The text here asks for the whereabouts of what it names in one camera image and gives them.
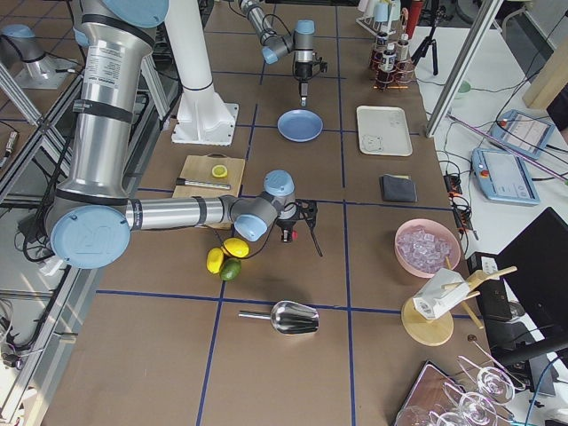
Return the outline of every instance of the lemon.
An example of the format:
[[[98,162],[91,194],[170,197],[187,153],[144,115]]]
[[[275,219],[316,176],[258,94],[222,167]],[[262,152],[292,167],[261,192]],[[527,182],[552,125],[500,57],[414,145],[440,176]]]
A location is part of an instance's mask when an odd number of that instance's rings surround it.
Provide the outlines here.
[[[228,238],[223,241],[223,252],[232,257],[246,257],[249,254],[249,245],[240,238]]]
[[[212,248],[207,254],[207,270],[211,273],[219,273],[224,260],[223,250],[218,247]]]
[[[221,272],[219,273],[219,276],[223,281],[230,281],[237,278],[239,272],[241,272],[240,259],[229,257],[227,260],[223,262],[223,266],[221,266]]]
[[[213,169],[211,169],[211,175],[213,175],[213,178],[226,178],[228,174],[229,170],[227,170],[223,164],[217,164],[213,166]]]

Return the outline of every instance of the white desk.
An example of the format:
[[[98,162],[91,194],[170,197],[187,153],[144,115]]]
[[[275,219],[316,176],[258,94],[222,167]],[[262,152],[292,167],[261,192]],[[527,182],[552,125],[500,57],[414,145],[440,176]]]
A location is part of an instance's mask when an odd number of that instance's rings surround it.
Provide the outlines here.
[[[419,43],[429,33],[429,28],[417,28],[414,32],[413,40],[410,43],[410,52],[414,52]],[[423,82],[444,83],[452,70],[454,62],[458,56],[463,42],[468,34],[468,29],[463,28],[437,28],[435,38],[438,44],[438,66],[439,74],[432,74],[431,49],[426,58],[422,58],[416,68],[416,76]],[[513,57],[509,47],[505,44],[500,33],[496,30],[490,30],[482,43],[481,49],[477,52],[469,70],[466,74],[467,80],[471,86],[479,89],[499,90],[502,88],[515,86],[525,78],[525,74],[521,70],[517,61]],[[431,112],[436,105],[442,87],[432,83],[419,82],[420,91],[423,96],[424,107],[426,111]],[[505,107],[504,112],[510,109],[526,111],[531,115],[542,117],[546,115],[545,111],[528,110],[522,100],[523,94],[529,87],[527,83],[517,95]],[[486,91],[471,91],[462,99],[456,99],[452,105],[452,114],[463,121],[478,126],[480,124],[491,122],[511,96],[513,90],[501,91],[498,93],[490,93]],[[450,120],[445,119],[438,127],[434,138],[436,139],[436,147],[439,150],[444,149],[446,142],[446,134],[450,127]],[[483,127],[488,130],[490,124]],[[464,129],[459,124],[454,124],[447,138],[446,151],[458,154],[466,158],[471,158],[471,152],[481,142],[481,137]],[[566,148],[566,143],[555,130],[555,134],[549,141],[551,145]],[[557,154],[559,157],[568,161],[568,155]],[[446,160],[447,157],[443,153],[438,153],[440,160]],[[461,169],[466,171],[469,164],[455,156],[450,155],[450,160],[455,162]],[[539,161],[549,166],[551,169],[560,173],[568,170],[568,165],[562,164],[560,161],[552,158],[547,154],[542,154]],[[446,164],[441,163],[442,170],[446,170]],[[533,178],[545,178],[546,175],[533,166],[527,165],[529,172]],[[455,172],[455,167],[448,166],[450,173]],[[520,206],[514,204],[505,204],[489,201],[481,193],[475,182],[469,181],[467,173],[461,175],[461,188],[464,196],[470,201],[473,216],[472,224],[476,229],[479,240],[476,240],[473,233],[469,233],[469,248],[467,256],[474,251],[484,251],[497,254],[504,249],[527,225],[529,225],[546,207],[551,206],[554,210],[568,222],[568,187],[558,180],[535,182],[536,190],[540,196],[541,203],[538,206]],[[523,317],[528,329],[535,328],[535,325],[528,318]],[[533,334],[535,338],[541,339],[540,333]],[[558,361],[555,368],[563,379],[568,378],[568,370]],[[555,383],[556,397],[546,398],[539,396],[538,400],[543,402],[546,407],[534,408],[531,416],[531,423],[544,424],[546,412],[555,407],[568,406],[568,385]],[[515,414],[518,421],[524,421],[526,410],[528,408],[529,398],[532,393],[525,391],[519,394],[514,403],[509,407]]]

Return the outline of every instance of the wooden cutting board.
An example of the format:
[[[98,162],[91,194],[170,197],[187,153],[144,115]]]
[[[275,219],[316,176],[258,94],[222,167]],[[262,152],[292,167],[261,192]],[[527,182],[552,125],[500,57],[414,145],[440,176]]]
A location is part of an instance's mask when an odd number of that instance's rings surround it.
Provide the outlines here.
[[[211,170],[213,166],[223,164],[228,175],[223,178],[213,177]],[[201,188],[199,186],[176,185],[172,198],[186,198],[199,195],[203,198],[213,198],[220,195],[238,196],[241,189],[242,174],[245,170],[245,160],[242,158],[231,158],[224,156],[209,155],[187,155],[185,164],[179,177],[187,180],[199,182],[210,182],[215,184],[228,184],[230,190],[216,188]],[[217,229],[229,229],[230,225],[214,225]]]

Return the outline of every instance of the blue and white device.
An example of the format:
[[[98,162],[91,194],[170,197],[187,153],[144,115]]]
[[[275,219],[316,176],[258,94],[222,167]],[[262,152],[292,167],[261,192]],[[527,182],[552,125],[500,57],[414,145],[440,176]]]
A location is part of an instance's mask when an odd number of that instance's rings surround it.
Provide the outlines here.
[[[540,203],[525,162],[501,150],[473,150],[473,171],[489,200],[536,205]]]
[[[536,160],[554,132],[551,122],[511,109],[493,124],[491,136]]]

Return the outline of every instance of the blue cable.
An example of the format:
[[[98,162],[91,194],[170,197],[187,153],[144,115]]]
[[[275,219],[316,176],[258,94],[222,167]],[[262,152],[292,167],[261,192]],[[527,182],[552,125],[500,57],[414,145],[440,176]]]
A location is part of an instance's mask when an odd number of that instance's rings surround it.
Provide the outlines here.
[[[534,396],[531,399],[531,405],[529,405],[529,411],[526,412],[526,419],[525,419],[524,426],[529,426],[529,418],[531,417],[531,412],[533,410],[534,403],[536,402],[536,397],[539,394],[540,386],[542,385],[542,381],[544,380],[544,376],[546,375],[547,371],[549,371],[549,369],[552,367],[552,364],[557,362],[560,358],[561,357],[556,357],[553,360],[551,360],[547,364],[547,366],[544,367],[544,370],[542,370],[542,373],[540,373],[539,381],[537,382],[536,389],[534,390]]]

